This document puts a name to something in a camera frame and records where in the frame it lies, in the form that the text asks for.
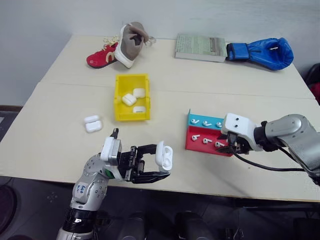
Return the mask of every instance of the book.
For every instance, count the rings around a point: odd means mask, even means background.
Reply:
[[[222,63],[227,57],[224,38],[178,34],[175,57]]]

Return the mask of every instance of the white earbud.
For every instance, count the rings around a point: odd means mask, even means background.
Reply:
[[[222,144],[221,142],[218,142],[218,141],[216,141],[216,142],[214,143],[214,145],[215,145],[217,148],[220,148],[220,147],[224,147],[224,146],[225,146],[224,144]]]
[[[199,122],[199,120],[191,119],[192,124],[197,124],[198,122]]]
[[[198,139],[198,137],[200,137],[200,134],[198,134],[198,135],[193,135],[193,136],[191,137],[191,139],[192,139],[192,141],[195,141],[195,140]]]
[[[208,123],[208,121],[203,121],[202,125],[205,126],[205,127],[209,127],[209,126],[212,125],[212,123]]]
[[[208,139],[208,138],[204,138],[204,139],[202,140],[202,142],[203,142],[204,144],[207,144],[207,143],[212,143],[212,140],[210,140],[210,139]]]
[[[215,124],[215,126],[216,126],[217,128],[222,128],[222,123],[218,121],[218,122]]]

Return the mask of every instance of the dark floor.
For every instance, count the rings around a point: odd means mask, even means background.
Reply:
[[[0,177],[0,185],[7,182]],[[72,196],[72,185],[13,178],[9,184],[18,194],[18,207],[12,224],[0,235],[7,240],[14,235],[26,235],[35,240],[55,240],[64,221]],[[278,207],[284,211],[260,211],[257,206]],[[171,240],[176,213],[193,211],[203,217],[217,239],[219,231],[239,226],[244,240],[294,240],[295,218],[316,218],[313,210],[289,211],[291,208],[316,207],[311,203],[246,200],[189,193],[109,187],[101,210],[108,212],[110,223],[101,227],[100,240],[116,240],[124,219],[143,211],[150,216],[152,230],[149,239]]]

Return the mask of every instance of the yellow plastic bin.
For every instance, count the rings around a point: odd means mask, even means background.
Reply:
[[[134,89],[145,89],[145,97],[137,98],[136,103],[127,106],[122,102],[126,94]],[[148,74],[118,74],[115,78],[114,116],[116,121],[144,121],[150,119],[150,87]],[[144,106],[145,112],[134,113],[134,107]]]

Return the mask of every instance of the boxing glove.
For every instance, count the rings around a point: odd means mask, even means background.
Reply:
[[[263,39],[249,44],[229,43],[226,51],[227,60],[250,60],[271,70],[284,69],[294,60],[294,53],[283,37]]]

